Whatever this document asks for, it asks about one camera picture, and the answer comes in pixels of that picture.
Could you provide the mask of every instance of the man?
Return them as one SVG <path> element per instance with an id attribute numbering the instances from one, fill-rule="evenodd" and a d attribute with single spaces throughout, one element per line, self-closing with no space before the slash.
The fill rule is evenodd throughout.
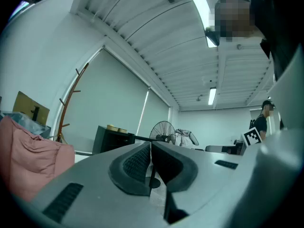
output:
<path id="1" fill-rule="evenodd" d="M 274 59 L 275 79 L 287 68 L 303 42 L 296 28 L 301 20 L 301 0 L 218 0 L 215 5 L 215 32 L 206 29 L 212 41 L 219 37 L 261 37 L 261 48 Z"/>
<path id="2" fill-rule="evenodd" d="M 271 101 L 264 101 L 262 104 L 261 115 L 257 117 L 254 126 L 257 132 L 260 134 L 261 139 L 266 138 L 267 121 L 266 118 L 273 115 L 274 104 Z"/>

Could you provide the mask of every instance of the cap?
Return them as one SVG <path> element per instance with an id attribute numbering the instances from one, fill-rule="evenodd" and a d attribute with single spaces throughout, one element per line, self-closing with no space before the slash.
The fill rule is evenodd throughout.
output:
<path id="1" fill-rule="evenodd" d="M 262 109 L 264 108 L 265 105 L 271 105 L 272 107 L 275 106 L 275 104 L 273 104 L 271 101 L 268 101 L 268 100 L 266 100 L 266 101 L 263 102 Z"/>

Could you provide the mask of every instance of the electric fan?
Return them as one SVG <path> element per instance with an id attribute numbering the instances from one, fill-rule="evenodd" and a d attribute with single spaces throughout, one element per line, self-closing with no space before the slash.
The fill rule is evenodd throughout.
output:
<path id="1" fill-rule="evenodd" d="M 188 147 L 188 146 L 190 146 L 191 142 L 196 146 L 199 144 L 196 137 L 194 136 L 194 134 L 191 131 L 176 129 L 175 132 L 180 134 L 180 136 L 181 136 L 181 140 L 180 140 L 181 147 Z"/>
<path id="2" fill-rule="evenodd" d="M 162 121 L 157 123 L 151 133 L 150 139 L 155 139 L 157 141 L 167 142 L 175 144 L 175 130 L 171 123 L 167 121 Z"/>

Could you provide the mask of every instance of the ceiling light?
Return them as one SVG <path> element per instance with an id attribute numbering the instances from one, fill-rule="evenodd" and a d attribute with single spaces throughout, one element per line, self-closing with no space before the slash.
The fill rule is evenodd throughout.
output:
<path id="1" fill-rule="evenodd" d="M 207 0 L 193 0 L 193 2 L 199 12 L 199 16 L 201 18 L 201 21 L 203 22 L 204 28 L 207 28 L 209 26 L 209 14 L 210 14 L 210 8 L 207 3 Z M 216 47 L 216 45 L 214 45 L 209 38 L 207 38 L 207 44 L 208 47 L 210 48 Z"/>
<path id="2" fill-rule="evenodd" d="M 215 93 L 216 93 L 216 92 L 217 92 L 217 89 L 216 89 L 216 88 L 211 88 L 211 89 L 210 89 L 209 101 L 208 101 L 208 104 L 209 104 L 209 105 L 212 105 L 212 104 L 213 104 L 213 101 L 214 101 Z"/>

